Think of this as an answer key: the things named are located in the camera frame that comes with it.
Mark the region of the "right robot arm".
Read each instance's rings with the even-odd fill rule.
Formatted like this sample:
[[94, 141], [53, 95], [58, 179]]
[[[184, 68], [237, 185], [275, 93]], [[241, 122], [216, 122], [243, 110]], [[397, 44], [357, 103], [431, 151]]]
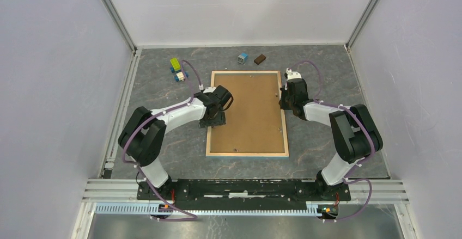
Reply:
[[299, 119], [329, 126], [336, 153], [329, 164], [318, 172], [315, 194], [328, 200], [337, 186], [347, 183], [351, 172], [383, 147], [382, 137], [363, 104], [329, 105], [308, 96], [307, 84], [300, 76], [287, 76], [281, 88], [279, 105]]

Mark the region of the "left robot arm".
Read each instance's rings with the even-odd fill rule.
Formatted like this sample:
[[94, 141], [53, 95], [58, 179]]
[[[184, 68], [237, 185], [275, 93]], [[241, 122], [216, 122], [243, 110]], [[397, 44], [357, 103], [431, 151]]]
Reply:
[[219, 85], [208, 87], [175, 105], [149, 110], [138, 107], [118, 137], [123, 156], [144, 175], [151, 184], [150, 192], [157, 199], [171, 193], [171, 178], [164, 170], [159, 155], [165, 135], [187, 123], [196, 121], [200, 127], [225, 125], [225, 111], [233, 104], [229, 90]]

